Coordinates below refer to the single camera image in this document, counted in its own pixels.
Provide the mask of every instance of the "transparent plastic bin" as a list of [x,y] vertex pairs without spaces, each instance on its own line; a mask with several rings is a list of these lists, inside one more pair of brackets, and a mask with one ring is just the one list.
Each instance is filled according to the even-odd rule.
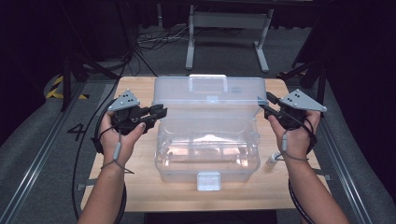
[[205,174],[247,181],[260,167],[255,116],[258,99],[266,103],[262,78],[158,77],[154,90],[153,104],[168,108],[155,155],[163,181],[210,182]]

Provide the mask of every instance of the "wooden tabletop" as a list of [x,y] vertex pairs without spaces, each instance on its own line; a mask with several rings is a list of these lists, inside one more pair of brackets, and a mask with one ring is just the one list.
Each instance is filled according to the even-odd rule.
[[[151,106],[155,77],[123,77],[115,97],[127,89],[140,100],[140,106]],[[265,87],[275,96],[287,95],[283,80],[265,79]],[[259,154],[262,165],[247,182],[221,183],[220,191],[198,191],[196,183],[165,183],[154,165],[158,124],[142,135],[134,147],[134,154],[126,168],[134,175],[125,175],[127,204],[125,212],[169,211],[226,211],[294,208],[288,190],[288,172],[283,161],[273,169],[265,165],[272,153],[277,151],[276,138],[263,113],[257,115],[257,129],[261,136]],[[320,169],[314,151],[308,155],[313,168]],[[103,155],[97,154],[90,179],[95,179],[103,165]],[[84,207],[92,187],[87,187],[81,202]]]

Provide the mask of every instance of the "plastic bin lid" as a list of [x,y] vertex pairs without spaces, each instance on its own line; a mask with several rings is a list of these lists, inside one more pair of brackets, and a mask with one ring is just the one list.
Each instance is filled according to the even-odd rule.
[[218,116],[219,112],[226,117],[227,113],[229,116],[254,117],[260,110],[259,103],[268,104],[263,78],[212,76],[157,77],[152,103],[168,107],[168,118],[184,116],[180,112],[183,108],[190,115],[200,116],[202,113],[193,111],[198,107],[209,117]]
[[261,77],[157,77],[154,105],[268,104]]

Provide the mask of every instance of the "person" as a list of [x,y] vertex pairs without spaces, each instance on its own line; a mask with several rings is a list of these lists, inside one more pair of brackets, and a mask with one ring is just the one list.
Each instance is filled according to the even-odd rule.
[[[305,125],[310,127],[310,122],[315,133],[319,124],[320,113],[316,111],[307,111],[306,113],[309,121],[306,121]],[[106,114],[102,119],[101,130],[111,127],[110,116],[110,114]],[[268,120],[276,135],[279,151],[282,152],[286,163],[293,192],[310,219],[315,223],[348,223],[341,207],[321,183],[308,161],[304,159],[310,144],[307,131],[303,128],[286,131],[274,116],[269,116]],[[105,167],[98,176],[78,223],[114,223],[119,213],[124,185],[123,167],[131,158],[134,143],[144,130],[145,124],[141,123],[132,132],[121,138],[114,130],[102,135],[101,142],[105,152]],[[288,137],[287,153],[280,150],[284,134]],[[120,155],[118,163],[115,163],[112,162],[112,156],[119,141],[121,141]]]

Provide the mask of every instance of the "forearm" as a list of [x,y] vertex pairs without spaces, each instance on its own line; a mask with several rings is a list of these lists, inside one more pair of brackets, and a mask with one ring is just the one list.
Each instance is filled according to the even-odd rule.
[[78,223],[114,223],[120,211],[124,171],[115,163],[104,168]]
[[348,223],[344,212],[307,161],[287,159],[286,165],[293,192],[315,223]]

